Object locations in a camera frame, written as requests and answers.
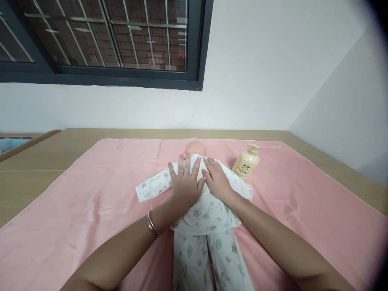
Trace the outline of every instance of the silver bangle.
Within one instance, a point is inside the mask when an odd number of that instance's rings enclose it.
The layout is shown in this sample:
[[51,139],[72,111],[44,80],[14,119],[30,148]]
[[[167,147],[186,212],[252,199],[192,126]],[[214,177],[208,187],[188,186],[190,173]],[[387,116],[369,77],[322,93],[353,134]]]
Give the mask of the silver bangle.
[[160,237],[160,236],[162,236],[162,234],[155,228],[154,224],[152,223],[150,213],[151,213],[151,211],[148,211],[148,214],[147,214],[148,227],[150,228],[151,232],[155,236]]

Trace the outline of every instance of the human hand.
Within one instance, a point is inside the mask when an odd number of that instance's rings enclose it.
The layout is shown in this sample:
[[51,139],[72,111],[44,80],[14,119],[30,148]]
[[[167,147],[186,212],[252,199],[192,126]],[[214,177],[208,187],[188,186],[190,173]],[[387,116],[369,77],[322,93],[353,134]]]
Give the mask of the human hand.
[[230,206],[233,203],[232,200],[236,196],[236,192],[230,186],[221,165],[212,158],[204,159],[203,161],[209,170],[208,172],[202,169],[203,176],[207,178],[209,190],[215,197]]
[[186,165],[183,169],[183,155],[179,155],[178,175],[175,174],[172,164],[169,162],[169,170],[171,175],[171,200],[172,205],[181,207],[182,213],[185,213],[191,206],[201,197],[202,189],[206,181],[206,177],[202,177],[197,183],[199,165],[201,158],[198,157],[195,161],[193,172],[190,174],[190,153],[186,153]]

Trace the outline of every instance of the white wall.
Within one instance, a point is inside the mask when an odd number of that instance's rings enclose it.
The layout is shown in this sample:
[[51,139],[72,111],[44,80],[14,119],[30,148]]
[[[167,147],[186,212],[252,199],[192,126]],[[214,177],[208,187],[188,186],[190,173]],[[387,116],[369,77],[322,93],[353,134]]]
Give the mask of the white wall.
[[357,39],[355,0],[216,0],[203,92],[0,84],[0,131],[287,129]]
[[371,24],[289,131],[388,186],[387,67]]

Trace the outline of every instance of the table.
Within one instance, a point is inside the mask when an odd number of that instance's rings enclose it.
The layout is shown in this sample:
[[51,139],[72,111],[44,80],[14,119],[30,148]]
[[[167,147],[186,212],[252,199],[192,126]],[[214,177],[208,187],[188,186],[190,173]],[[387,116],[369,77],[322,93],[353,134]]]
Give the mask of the table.
[[74,161],[104,138],[282,141],[388,216],[388,189],[287,131],[65,129],[0,162],[0,227],[41,195]]

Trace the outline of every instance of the lotion bottle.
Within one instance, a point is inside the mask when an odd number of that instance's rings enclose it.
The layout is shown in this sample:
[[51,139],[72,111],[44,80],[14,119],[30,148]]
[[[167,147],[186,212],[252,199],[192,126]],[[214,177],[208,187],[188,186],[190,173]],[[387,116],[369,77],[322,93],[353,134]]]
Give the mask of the lotion bottle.
[[232,169],[243,180],[250,176],[260,162],[260,157],[257,154],[260,146],[253,143],[249,143],[249,145],[251,148],[240,154]]

